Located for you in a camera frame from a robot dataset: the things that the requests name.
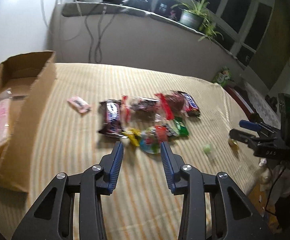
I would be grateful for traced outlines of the colourful round egg candy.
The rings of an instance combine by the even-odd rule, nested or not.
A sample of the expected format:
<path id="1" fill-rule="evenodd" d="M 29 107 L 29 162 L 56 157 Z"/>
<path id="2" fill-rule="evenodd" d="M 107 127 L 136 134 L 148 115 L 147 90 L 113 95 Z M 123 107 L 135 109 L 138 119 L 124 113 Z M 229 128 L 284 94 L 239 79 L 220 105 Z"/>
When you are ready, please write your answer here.
<path id="1" fill-rule="evenodd" d="M 168 141 L 166 128 L 152 126 L 141 132 L 140 149 L 149 154 L 159 154 L 160 145 L 164 141 Z"/>

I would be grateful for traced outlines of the red dark snack bag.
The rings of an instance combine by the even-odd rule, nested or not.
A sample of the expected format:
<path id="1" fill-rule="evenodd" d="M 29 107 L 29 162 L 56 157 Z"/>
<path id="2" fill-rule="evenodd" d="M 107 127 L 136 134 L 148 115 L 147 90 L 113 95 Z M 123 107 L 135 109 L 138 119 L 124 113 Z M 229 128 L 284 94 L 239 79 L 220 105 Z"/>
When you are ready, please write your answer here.
<path id="1" fill-rule="evenodd" d="M 168 92 L 156 93 L 159 107 L 166 120 L 173 120 L 176 116 L 185 114 L 185 98 L 180 92 L 170 90 Z"/>
<path id="2" fill-rule="evenodd" d="M 153 121 L 159 109 L 159 101 L 141 96 L 123 95 L 121 112 L 123 121 L 127 124 L 132 120 Z"/>

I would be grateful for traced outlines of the yellow jelly cup snack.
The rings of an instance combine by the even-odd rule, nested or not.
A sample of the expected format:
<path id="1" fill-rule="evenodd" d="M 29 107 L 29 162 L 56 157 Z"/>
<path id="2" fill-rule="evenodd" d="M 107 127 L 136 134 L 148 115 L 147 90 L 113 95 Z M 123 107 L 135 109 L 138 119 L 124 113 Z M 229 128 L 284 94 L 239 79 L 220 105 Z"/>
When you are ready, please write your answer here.
<path id="1" fill-rule="evenodd" d="M 239 145 L 237 144 L 237 142 L 231 138 L 228 139 L 228 143 L 230 148 L 234 151 L 234 152 L 238 152 L 239 150 Z"/>

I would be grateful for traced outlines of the yellow candy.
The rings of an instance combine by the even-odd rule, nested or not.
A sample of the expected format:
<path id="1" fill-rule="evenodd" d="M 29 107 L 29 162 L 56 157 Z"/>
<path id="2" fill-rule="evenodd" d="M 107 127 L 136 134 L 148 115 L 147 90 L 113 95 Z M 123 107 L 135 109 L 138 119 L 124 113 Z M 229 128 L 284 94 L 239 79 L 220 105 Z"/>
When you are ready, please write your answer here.
<path id="1" fill-rule="evenodd" d="M 130 140 L 132 145 L 136 147 L 140 146 L 141 131 L 139 129 L 127 128 L 122 132 L 122 134 Z"/>

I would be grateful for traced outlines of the white lace cloth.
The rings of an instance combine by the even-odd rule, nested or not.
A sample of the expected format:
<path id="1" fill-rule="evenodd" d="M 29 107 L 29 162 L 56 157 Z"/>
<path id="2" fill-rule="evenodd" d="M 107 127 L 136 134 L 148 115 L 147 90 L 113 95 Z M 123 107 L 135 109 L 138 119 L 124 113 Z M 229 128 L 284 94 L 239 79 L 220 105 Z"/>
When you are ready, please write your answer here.
<path id="1" fill-rule="evenodd" d="M 262 94 L 260 94 L 247 81 L 244 81 L 244 86 L 251 104 L 253 105 L 259 116 L 263 119 L 264 123 L 275 128 L 280 128 L 281 121 L 279 119 L 279 116 L 266 102 L 265 97 L 262 96 Z"/>

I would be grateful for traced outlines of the black white patterned candy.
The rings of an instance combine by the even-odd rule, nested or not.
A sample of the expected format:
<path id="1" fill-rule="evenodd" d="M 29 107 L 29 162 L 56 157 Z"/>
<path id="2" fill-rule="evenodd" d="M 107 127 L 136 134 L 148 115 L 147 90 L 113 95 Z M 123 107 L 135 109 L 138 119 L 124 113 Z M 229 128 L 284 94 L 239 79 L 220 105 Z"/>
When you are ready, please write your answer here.
<path id="1" fill-rule="evenodd" d="M 166 135 L 168 138 L 176 138 L 178 137 L 178 133 L 169 126 L 169 124 L 162 125 L 166 129 Z"/>

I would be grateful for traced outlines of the large Snickers bar pack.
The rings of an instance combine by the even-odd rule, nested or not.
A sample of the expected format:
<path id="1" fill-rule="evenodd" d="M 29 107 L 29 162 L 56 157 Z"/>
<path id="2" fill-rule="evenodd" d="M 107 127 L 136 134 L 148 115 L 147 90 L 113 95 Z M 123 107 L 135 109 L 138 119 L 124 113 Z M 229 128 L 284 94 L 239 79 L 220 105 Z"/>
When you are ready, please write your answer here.
<path id="1" fill-rule="evenodd" d="M 99 103 L 99 110 L 103 115 L 103 124 L 99 134 L 113 138 L 123 137 L 121 122 L 121 100 L 105 100 Z"/>

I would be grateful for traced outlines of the small pink candy packet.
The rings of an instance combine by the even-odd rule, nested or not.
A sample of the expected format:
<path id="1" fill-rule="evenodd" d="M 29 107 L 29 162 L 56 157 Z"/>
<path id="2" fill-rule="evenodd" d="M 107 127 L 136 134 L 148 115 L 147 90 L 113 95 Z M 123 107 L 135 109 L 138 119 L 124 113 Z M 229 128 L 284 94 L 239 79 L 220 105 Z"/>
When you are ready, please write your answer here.
<path id="1" fill-rule="evenodd" d="M 67 102 L 80 114 L 86 114 L 91 111 L 91 106 L 79 96 L 73 96 L 67 99 Z"/>

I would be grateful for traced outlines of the green candy packet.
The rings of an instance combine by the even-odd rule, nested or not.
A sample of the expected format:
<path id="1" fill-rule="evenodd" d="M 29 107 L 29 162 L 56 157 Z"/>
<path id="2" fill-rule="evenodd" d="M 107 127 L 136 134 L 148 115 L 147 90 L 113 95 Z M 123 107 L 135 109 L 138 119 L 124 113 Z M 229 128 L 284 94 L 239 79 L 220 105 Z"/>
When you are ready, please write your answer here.
<path id="1" fill-rule="evenodd" d="M 178 135 L 180 137 L 187 137 L 189 136 L 189 131 L 183 121 L 183 118 L 179 117 L 179 116 L 175 116 L 174 119 L 174 125 L 176 126 L 176 129 L 178 131 Z"/>

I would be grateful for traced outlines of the small Snickers bar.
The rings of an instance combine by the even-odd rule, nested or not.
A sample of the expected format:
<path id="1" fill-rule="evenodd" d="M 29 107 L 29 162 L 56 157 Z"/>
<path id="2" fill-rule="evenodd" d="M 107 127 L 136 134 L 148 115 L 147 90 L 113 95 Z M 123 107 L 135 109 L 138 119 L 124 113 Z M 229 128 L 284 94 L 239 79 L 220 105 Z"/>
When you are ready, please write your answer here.
<path id="1" fill-rule="evenodd" d="M 187 116 L 193 116 L 199 118 L 201 115 L 200 109 L 198 105 L 195 103 L 194 99 L 188 93 L 177 91 L 184 98 L 184 106 L 183 109 Z"/>

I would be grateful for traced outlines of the green snack bag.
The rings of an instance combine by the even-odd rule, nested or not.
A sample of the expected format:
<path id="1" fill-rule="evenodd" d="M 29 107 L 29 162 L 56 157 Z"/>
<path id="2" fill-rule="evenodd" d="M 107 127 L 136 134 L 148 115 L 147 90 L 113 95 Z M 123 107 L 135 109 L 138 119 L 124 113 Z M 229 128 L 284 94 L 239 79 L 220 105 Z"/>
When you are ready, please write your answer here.
<path id="1" fill-rule="evenodd" d="M 226 66 L 222 67 L 214 76 L 212 83 L 219 84 L 221 87 L 225 87 L 233 81 L 232 74 Z"/>

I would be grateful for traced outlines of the potted spider plant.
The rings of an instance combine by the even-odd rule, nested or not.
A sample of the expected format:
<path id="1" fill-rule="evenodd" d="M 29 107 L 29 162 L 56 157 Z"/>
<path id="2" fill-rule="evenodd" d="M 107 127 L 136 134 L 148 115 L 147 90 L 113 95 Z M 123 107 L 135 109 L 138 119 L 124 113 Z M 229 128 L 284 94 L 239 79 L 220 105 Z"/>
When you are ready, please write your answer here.
<path id="1" fill-rule="evenodd" d="M 182 13 L 179 22 L 191 29 L 202 31 L 198 42 L 202 40 L 215 41 L 217 37 L 224 39 L 223 35 L 216 30 L 216 24 L 212 22 L 210 12 L 207 8 L 208 0 L 190 0 L 189 3 L 176 0 L 177 3 L 170 8 L 181 8 Z"/>

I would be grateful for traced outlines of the brown cardboard box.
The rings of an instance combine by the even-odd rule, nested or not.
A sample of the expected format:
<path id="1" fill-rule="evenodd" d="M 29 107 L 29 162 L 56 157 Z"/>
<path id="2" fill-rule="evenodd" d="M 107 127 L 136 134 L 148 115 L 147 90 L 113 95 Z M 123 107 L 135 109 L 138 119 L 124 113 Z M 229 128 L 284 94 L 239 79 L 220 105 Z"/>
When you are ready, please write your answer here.
<path id="1" fill-rule="evenodd" d="M 0 93 L 12 91 L 10 137 L 0 147 L 0 187 L 29 191 L 35 137 L 55 80 L 53 51 L 19 54 L 0 63 Z"/>

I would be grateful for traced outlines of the light green small candy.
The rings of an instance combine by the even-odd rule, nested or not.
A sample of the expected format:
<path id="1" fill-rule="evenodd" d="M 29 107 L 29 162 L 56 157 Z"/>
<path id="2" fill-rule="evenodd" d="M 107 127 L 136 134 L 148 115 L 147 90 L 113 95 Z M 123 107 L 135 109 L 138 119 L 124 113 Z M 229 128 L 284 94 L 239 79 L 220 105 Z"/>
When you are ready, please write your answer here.
<path id="1" fill-rule="evenodd" d="M 210 155 L 213 153 L 213 146 L 212 144 L 206 144 L 203 146 L 203 151 L 205 154 Z"/>

